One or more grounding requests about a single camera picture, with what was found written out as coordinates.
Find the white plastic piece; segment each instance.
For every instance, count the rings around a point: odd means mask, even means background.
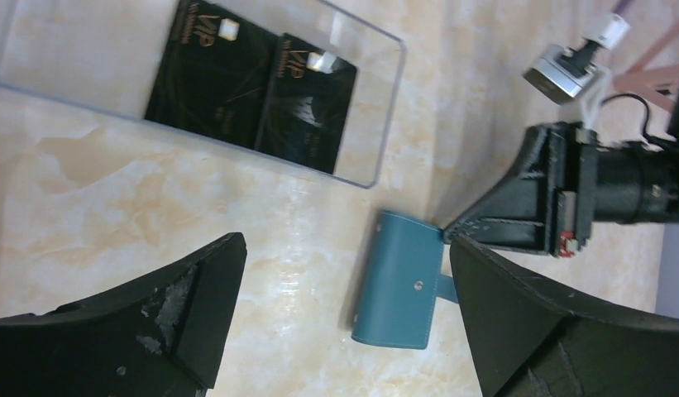
[[[614,49],[629,31],[629,24],[612,12],[600,15],[585,30],[583,38],[602,45],[607,50]]]
[[[234,41],[237,39],[237,33],[239,32],[239,22],[233,21],[232,19],[225,18],[220,24],[220,30],[218,31],[218,36],[222,37],[227,41]]]
[[[558,117],[562,122],[582,122],[586,129],[591,129],[595,124],[600,103],[612,85],[612,71],[606,66],[593,67],[593,77],[585,88],[571,102],[558,108]]]
[[[324,52],[321,55],[316,52],[310,52],[307,65],[310,70],[329,74],[332,73],[332,66],[336,60],[337,56],[330,52]]]

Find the black cable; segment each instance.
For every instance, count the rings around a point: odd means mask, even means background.
[[[672,145],[675,143],[674,141],[662,139],[658,136],[653,136],[648,133],[648,123],[651,120],[651,107],[648,106],[648,101],[646,101],[646,99],[643,99],[640,95],[637,95],[635,93],[617,93],[615,95],[603,99],[602,102],[600,102],[600,107],[603,107],[607,103],[618,98],[632,98],[642,103],[643,106],[646,108],[646,114],[643,117],[643,122],[641,123],[641,136],[643,136],[643,139],[645,139],[646,142],[650,143],[651,145],[661,147],[665,150],[672,149]]]

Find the teal leather wallet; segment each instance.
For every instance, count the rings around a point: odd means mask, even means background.
[[[441,274],[442,230],[391,211],[379,218],[351,338],[379,347],[425,349],[436,298],[457,302]]]

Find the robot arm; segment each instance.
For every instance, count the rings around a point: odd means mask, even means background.
[[[571,55],[549,49],[525,73],[551,100],[562,103],[561,121],[528,128],[512,167],[445,228],[446,243],[466,235],[498,249],[570,257],[591,237],[593,222],[679,222],[679,97],[667,128],[674,140],[650,136],[645,127],[650,110],[642,98],[623,93],[602,100],[611,81],[607,68],[589,58],[587,74],[576,77],[563,65],[569,60],[568,65],[578,67],[591,47],[619,42],[628,25],[614,15],[591,31],[612,32],[599,36],[616,39],[593,41],[595,34],[588,34],[586,44]],[[602,147],[592,125],[601,106],[621,97],[644,103],[644,141]]]

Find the card holder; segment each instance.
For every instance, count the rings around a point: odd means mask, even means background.
[[[442,230],[385,211],[376,228],[351,338],[378,347],[425,349],[438,296],[456,302],[441,275]]]
[[[357,74],[346,60],[284,33],[254,149],[333,174]]]
[[[144,118],[251,149],[278,39],[217,4],[180,0]]]

